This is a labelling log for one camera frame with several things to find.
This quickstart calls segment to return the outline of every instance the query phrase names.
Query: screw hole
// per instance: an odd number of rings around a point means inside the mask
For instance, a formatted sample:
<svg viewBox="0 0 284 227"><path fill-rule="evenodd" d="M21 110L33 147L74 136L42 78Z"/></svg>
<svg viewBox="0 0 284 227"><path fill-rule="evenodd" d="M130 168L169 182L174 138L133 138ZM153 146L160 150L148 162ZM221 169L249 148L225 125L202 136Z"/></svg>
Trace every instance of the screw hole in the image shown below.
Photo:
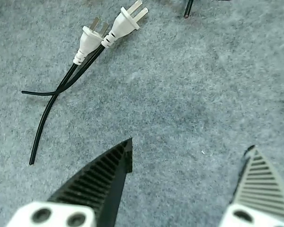
<svg viewBox="0 0 284 227"><path fill-rule="evenodd" d="M245 211L237 210L233 213L233 215L247 222L250 222L250 223L252 222L252 217Z"/></svg>
<svg viewBox="0 0 284 227"><path fill-rule="evenodd" d="M67 220L67 224L70 227L79 227L84 222L85 222L85 214L82 213L71 215Z"/></svg>
<svg viewBox="0 0 284 227"><path fill-rule="evenodd" d="M32 220L35 223L42 223L42 222L47 221L50 215L51 215L51 211L48 208L43 208L43 209L37 210L33 214Z"/></svg>

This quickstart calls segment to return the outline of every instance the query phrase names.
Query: plug prong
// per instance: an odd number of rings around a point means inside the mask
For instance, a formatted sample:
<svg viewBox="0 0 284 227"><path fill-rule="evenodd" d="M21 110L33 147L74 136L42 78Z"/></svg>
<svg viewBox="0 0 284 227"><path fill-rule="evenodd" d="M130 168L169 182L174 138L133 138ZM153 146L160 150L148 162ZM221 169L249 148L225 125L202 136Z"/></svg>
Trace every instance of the plug prong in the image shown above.
<svg viewBox="0 0 284 227"><path fill-rule="evenodd" d="M142 17L144 17L148 13L148 9L142 9L134 18L133 20L137 23Z"/></svg>
<svg viewBox="0 0 284 227"><path fill-rule="evenodd" d="M128 10L127 12L129 15L131 15L133 12L135 12L140 6L142 5L141 0L137 0Z"/></svg>
<svg viewBox="0 0 284 227"><path fill-rule="evenodd" d="M107 31L107 29L108 29L108 26L109 26L109 24L108 24L107 22L104 22L104 23L103 23L103 26L102 26L102 28L101 28L101 31L99 32L99 35L100 35L101 37L103 37L104 34L106 33L106 31Z"/></svg>
<svg viewBox="0 0 284 227"><path fill-rule="evenodd" d="M100 18L99 18L99 17L95 17L93 23L91 23L91 25L89 26L89 28L90 28L92 31L94 31L99 22L100 22Z"/></svg>

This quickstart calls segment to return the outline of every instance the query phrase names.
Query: black cable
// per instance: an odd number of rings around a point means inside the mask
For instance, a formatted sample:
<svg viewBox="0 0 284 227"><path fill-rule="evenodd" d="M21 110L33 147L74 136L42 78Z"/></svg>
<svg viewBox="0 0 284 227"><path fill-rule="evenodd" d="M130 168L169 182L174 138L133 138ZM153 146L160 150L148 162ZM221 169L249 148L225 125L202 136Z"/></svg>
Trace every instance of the black cable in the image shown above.
<svg viewBox="0 0 284 227"><path fill-rule="evenodd" d="M57 89L60 89L63 86L65 86L67 81L70 79L70 77L72 76L72 74L76 70L77 66L78 65L76 65L76 64L73 64L71 66L71 68L68 70L68 72L66 73L65 77L63 78L63 80L61 81L61 83L59 84ZM35 140L34 140L34 144L33 144L33 148L32 148L32 153L31 153L30 159L29 159L29 164L30 165L33 165L34 162L35 162L37 149L38 149L39 141L40 141L40 138L41 138L41 134L42 134L42 130L43 130L46 118L47 118L47 116L48 116L48 114L49 114L49 112L50 112L50 110L51 110L51 108L53 106L53 103L57 99L58 95L59 94L56 94L56 95L52 96L52 98L49 100L49 102L48 102L48 104L47 104L47 106L46 106L46 108L45 108L45 110L43 112L43 115L41 117L38 129L37 129L37 133L36 133L36 136L35 136Z"/></svg>
<svg viewBox="0 0 284 227"><path fill-rule="evenodd" d="M189 13L190 13L191 7L193 6L193 2L194 2L194 0L188 0L187 6L186 6L186 9L185 9L185 13L184 13L184 18L189 17Z"/></svg>
<svg viewBox="0 0 284 227"><path fill-rule="evenodd" d="M31 92L31 91L21 91L22 94L27 95L35 95L35 96L54 96L56 94L59 94L65 90L67 90L70 86L72 86L81 76L82 74L89 68L89 66L97 59L97 57L104 51L105 47L100 45L95 51L94 55L88 60L86 64L83 65L83 67L76 73L76 75L62 88L57 89L53 92Z"/></svg>

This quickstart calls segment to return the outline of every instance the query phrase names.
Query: plug strain relief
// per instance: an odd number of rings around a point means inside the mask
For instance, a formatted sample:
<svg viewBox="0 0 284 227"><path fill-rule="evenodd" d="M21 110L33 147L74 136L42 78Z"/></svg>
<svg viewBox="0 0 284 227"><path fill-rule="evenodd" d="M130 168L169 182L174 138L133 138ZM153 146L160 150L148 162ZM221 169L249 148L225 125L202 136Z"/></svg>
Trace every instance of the plug strain relief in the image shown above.
<svg viewBox="0 0 284 227"><path fill-rule="evenodd" d="M81 65L85 58L86 55L82 53L80 50L78 50L72 62L75 63L76 65Z"/></svg>
<svg viewBox="0 0 284 227"><path fill-rule="evenodd" d="M102 40L101 44L105 48L109 48L118 38L113 34L112 31Z"/></svg>

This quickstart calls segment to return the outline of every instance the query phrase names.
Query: electrical cord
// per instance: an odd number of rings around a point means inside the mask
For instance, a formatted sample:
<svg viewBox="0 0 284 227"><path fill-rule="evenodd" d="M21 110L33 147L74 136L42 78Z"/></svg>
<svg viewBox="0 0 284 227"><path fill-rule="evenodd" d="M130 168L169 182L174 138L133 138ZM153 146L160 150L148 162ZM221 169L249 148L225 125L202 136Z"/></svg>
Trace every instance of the electrical cord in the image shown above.
<svg viewBox="0 0 284 227"><path fill-rule="evenodd" d="M90 67L90 65L97 59L97 57L104 51L105 47L100 45L94 52L94 55L86 62L83 67L76 73L76 75L64 86L58 88L56 91L53 92L31 92L31 91L21 91L22 94L27 95L35 95L35 96L54 96L58 95L61 92L70 88L82 75L83 73Z"/></svg>
<svg viewBox="0 0 284 227"><path fill-rule="evenodd" d="M143 8L135 17L131 15L142 5L141 0L137 0L128 10L124 7L121 8L121 13L117 16L114 21L111 31L104 38L104 33L108 28L108 23L104 23L101 31L98 33L95 31L97 24L100 19L95 18L94 22L90 27L83 27L83 34L80 39L80 47L73 59L73 65L57 87L54 92L39 93L39 92L30 92L30 91L21 91L22 94L28 95L37 95L37 96L52 96L48 102L44 113L41 117L32 152L29 160L29 164L32 165L35 162L36 152L41 138L42 130L46 121L46 118L57 99L58 95L70 88L82 75L83 73L91 66L91 64L98 58L98 56L104 51L105 48L109 48L117 39L130 34L133 30L138 30L140 26L137 22L148 13L147 8ZM93 52L91 58L86 59L86 57ZM78 65L81 65L83 62L84 65L78 70L75 76L71 78L72 74L76 70Z"/></svg>
<svg viewBox="0 0 284 227"><path fill-rule="evenodd" d="M193 6L193 2L194 2L194 0L188 0L187 6L186 6L186 9L185 9L185 13L184 13L185 19L189 17L191 7Z"/></svg>
<svg viewBox="0 0 284 227"><path fill-rule="evenodd" d="M71 68L68 70L68 72L66 73L65 77L63 78L63 80L61 81L61 83L59 84L57 89L63 87L67 83L67 81L70 79L70 77L72 76L72 74L76 70L77 66L78 65L76 65L76 64L73 64L71 66ZM41 138L41 134L42 134L42 130L43 130L45 121L46 121L47 116L48 116L55 100L57 99L58 95L59 94L52 96L52 98L49 100L49 102L48 102L48 104L47 104L47 106L46 106L46 108L43 112L43 115L41 117L38 129L37 129L37 133L36 133L36 136L35 136L32 152L31 152L30 159L29 159L29 165L33 165L34 162L35 162L37 149L38 149L38 145L39 145L39 141L40 141L40 138Z"/></svg>

